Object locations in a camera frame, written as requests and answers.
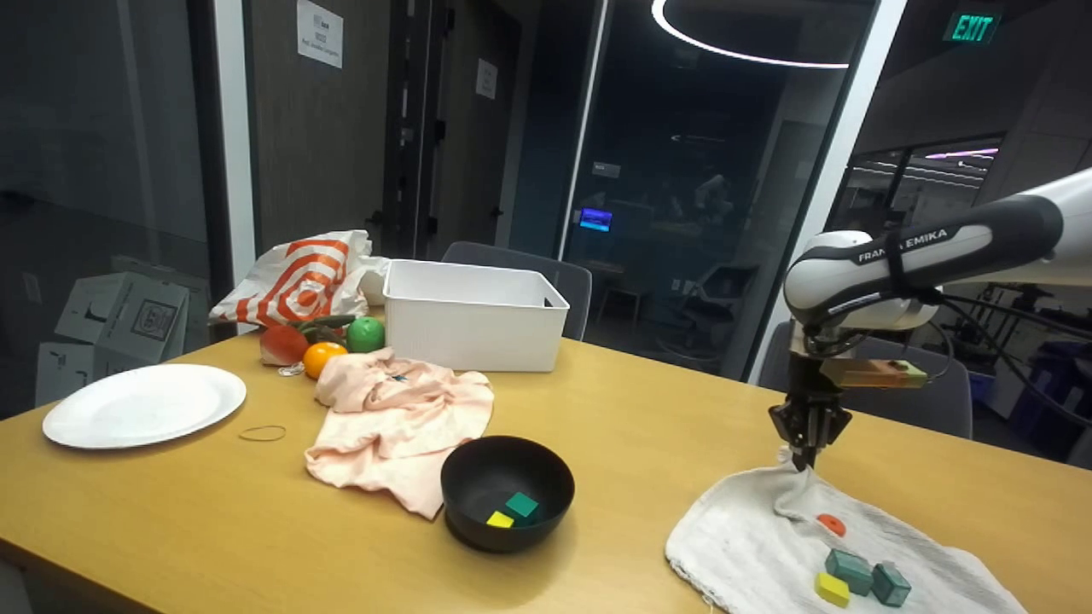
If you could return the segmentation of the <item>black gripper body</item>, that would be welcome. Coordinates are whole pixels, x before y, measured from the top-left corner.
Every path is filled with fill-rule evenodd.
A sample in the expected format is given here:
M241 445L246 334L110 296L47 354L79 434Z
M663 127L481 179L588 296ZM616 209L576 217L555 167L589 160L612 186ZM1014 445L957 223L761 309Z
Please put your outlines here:
M838 434L850 426L850 413L838 403L838 390L823 377L815 360L790 354L783 361L783 400L770 406L770 422L790 422L798 429L798 445L806 448L807 426L823 416L838 422Z

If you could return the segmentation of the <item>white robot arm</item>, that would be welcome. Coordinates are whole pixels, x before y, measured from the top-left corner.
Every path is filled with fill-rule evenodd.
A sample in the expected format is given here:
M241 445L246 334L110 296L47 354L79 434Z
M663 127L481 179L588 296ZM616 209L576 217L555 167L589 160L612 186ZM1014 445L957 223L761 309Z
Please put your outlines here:
M858 333L908 333L949 284L1092 287L1092 171L886 240L823 231L780 278L796 320L787 392L770 410L796 471L850 422L823 372Z

